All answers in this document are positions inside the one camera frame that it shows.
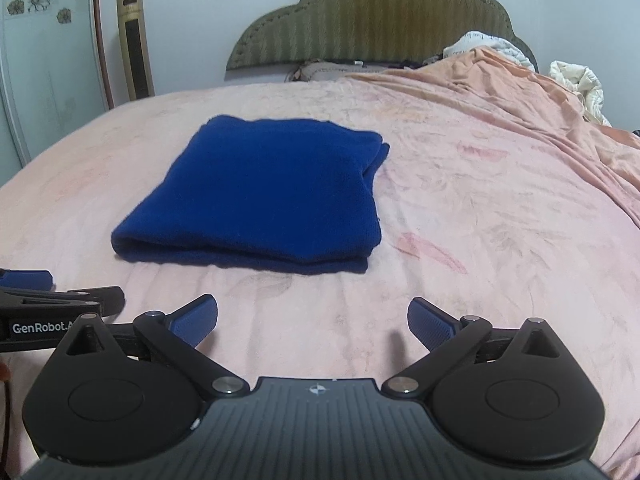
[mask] pink bedsheet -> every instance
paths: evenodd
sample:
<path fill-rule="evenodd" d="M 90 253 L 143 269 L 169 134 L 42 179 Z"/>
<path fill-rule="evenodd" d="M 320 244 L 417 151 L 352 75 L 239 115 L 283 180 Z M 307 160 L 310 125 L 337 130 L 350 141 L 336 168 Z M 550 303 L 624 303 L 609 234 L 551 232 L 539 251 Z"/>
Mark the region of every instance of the pink bedsheet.
<path fill-rule="evenodd" d="M 494 326 L 544 317 L 604 399 L 593 460 L 631 479 L 640 452 L 640 142 L 584 122 L 580 110 L 550 79 L 485 49 L 418 71 L 124 105 L 0 189 L 0 267 L 49 269 L 58 290 L 119 285 L 121 322 L 211 293 L 220 318 L 200 350 L 251 383 L 384 380 L 425 353 L 406 326 L 414 296 Z M 129 264 L 113 254 L 112 229 L 222 113 L 382 134 L 391 145 L 374 181 L 383 240 L 366 274 Z M 20 410 L 49 353 L 4 356 L 14 375 L 10 474 L 36 460 Z"/>

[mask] green headboard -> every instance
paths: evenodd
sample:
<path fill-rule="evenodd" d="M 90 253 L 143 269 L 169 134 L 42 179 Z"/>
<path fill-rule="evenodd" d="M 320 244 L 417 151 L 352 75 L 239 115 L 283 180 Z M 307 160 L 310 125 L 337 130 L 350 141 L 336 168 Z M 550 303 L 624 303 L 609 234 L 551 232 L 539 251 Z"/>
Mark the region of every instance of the green headboard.
<path fill-rule="evenodd" d="M 470 30 L 511 41 L 538 69 L 495 0 L 300 0 L 253 22 L 226 68 L 309 59 L 421 62 Z"/>

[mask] bed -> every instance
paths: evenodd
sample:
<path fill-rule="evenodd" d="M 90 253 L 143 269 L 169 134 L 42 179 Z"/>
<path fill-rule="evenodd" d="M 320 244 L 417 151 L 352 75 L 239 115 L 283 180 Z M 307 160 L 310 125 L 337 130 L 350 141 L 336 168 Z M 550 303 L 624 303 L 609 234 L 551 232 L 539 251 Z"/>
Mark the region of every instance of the bed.
<path fill-rule="evenodd" d="M 431 1 L 445 2 L 439 12 L 458 8 Z M 254 23 L 229 68 L 426 59 L 466 30 L 519 42 L 497 2 L 459 1 L 478 6 L 469 22 L 439 29 L 422 49 L 414 45 L 426 34 L 385 50 L 373 32 L 367 44 L 348 41 L 349 27 L 346 38 L 306 39 L 300 30 L 326 30 L 333 14 L 322 17 L 325 0 L 301 0 Z M 414 296 L 494 326 L 543 317 L 604 400 L 593 461 L 632 480 L 640 473 L 640 139 L 588 123 L 581 110 L 551 79 L 484 48 L 418 70 L 133 102 L 65 137 L 0 189 L 0 266 L 49 269 L 58 290 L 119 285 L 127 298 L 119 322 L 213 294 L 218 325 L 198 348 L 251 384 L 269 375 L 388 378 L 424 354 L 406 326 Z M 219 114 L 382 134 L 391 146 L 374 181 L 382 243 L 365 274 L 131 264 L 113 253 L 113 229 Z M 12 476 L 36 460 L 20 410 L 49 355 L 2 356 L 13 374 Z"/>

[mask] blue towel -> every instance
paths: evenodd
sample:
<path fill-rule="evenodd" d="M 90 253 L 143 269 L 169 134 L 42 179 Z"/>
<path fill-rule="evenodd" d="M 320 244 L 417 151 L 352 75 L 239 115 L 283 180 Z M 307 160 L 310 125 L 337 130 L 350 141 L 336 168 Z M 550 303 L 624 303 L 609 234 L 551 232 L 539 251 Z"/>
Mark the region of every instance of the blue towel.
<path fill-rule="evenodd" d="M 329 122 L 215 117 L 111 245 L 130 262 L 365 272 L 381 240 L 372 186 L 388 150 L 375 132 Z"/>

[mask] white wall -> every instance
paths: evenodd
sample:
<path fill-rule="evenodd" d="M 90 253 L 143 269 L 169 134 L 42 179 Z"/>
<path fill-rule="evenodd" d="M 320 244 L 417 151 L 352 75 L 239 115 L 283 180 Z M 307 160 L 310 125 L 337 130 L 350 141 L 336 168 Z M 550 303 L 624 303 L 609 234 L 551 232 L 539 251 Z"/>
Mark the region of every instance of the white wall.
<path fill-rule="evenodd" d="M 282 70 L 244 71 L 225 81 L 226 61 L 245 28 L 298 0 L 143 0 L 156 95 L 235 82 L 284 80 Z M 116 0 L 100 0 L 107 69 L 116 105 L 129 100 L 118 40 Z"/>
<path fill-rule="evenodd" d="M 640 128 L 640 0 L 498 0 L 540 72 L 562 60 L 589 66 L 612 126 Z"/>

